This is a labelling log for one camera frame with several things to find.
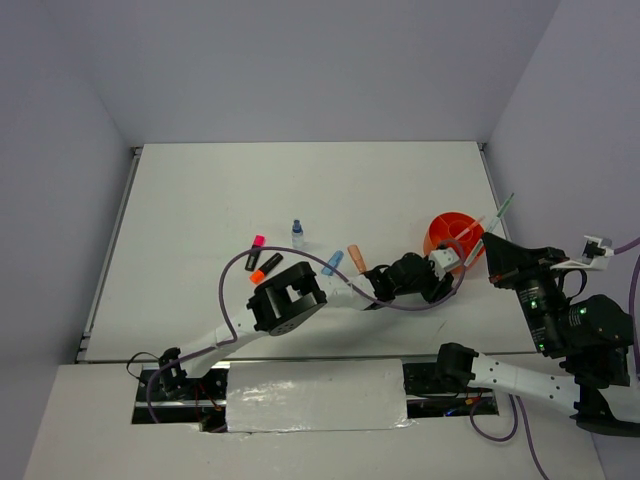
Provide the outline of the orange pen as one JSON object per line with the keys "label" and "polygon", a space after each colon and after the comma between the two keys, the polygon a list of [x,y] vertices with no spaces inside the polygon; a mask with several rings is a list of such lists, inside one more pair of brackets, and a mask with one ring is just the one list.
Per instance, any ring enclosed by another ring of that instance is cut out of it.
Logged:
{"label": "orange pen", "polygon": [[485,219],[485,216],[480,216],[479,218],[475,219],[471,224],[469,224],[465,229],[463,229],[461,232],[459,232],[455,237],[454,240],[460,240],[461,238],[465,237],[467,234],[472,233],[472,231],[475,229],[476,226],[480,225],[482,223],[482,221]]}

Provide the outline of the small blue cap bottle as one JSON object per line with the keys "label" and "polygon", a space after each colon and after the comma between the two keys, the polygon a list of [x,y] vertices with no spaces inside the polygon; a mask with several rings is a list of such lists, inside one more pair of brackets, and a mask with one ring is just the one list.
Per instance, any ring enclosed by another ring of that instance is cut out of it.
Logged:
{"label": "small blue cap bottle", "polygon": [[303,250],[305,246],[304,230],[299,219],[294,219],[291,227],[291,243],[296,250]]}

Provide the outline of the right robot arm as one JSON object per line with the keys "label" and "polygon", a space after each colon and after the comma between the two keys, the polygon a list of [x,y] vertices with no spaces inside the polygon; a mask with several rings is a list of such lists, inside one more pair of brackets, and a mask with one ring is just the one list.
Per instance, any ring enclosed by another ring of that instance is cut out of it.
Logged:
{"label": "right robot arm", "polygon": [[563,291],[568,273],[603,270],[619,249],[589,236],[581,259],[573,260],[560,249],[527,249],[492,233],[482,241],[490,283],[515,292],[536,351],[562,372],[545,374],[446,343],[437,355],[436,383],[446,391],[475,387],[519,396],[563,413],[588,432],[638,437],[632,314],[604,294],[575,301]]}

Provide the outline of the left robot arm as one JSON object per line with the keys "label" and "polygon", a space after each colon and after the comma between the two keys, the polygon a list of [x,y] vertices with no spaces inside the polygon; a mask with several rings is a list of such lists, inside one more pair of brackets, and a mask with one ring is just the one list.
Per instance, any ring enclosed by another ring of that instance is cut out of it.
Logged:
{"label": "left robot arm", "polygon": [[184,347],[172,347],[158,359],[149,378],[146,398],[159,386],[167,397],[182,399],[196,380],[213,365],[240,348],[266,337],[288,334],[320,309],[424,311],[453,296],[460,286],[453,271],[462,261],[452,248],[436,249],[423,257],[407,253],[390,265],[377,266],[356,277],[346,277],[324,262],[331,276],[318,275],[308,261],[298,262],[262,281],[248,299],[246,310],[231,317],[219,284],[224,324]]}

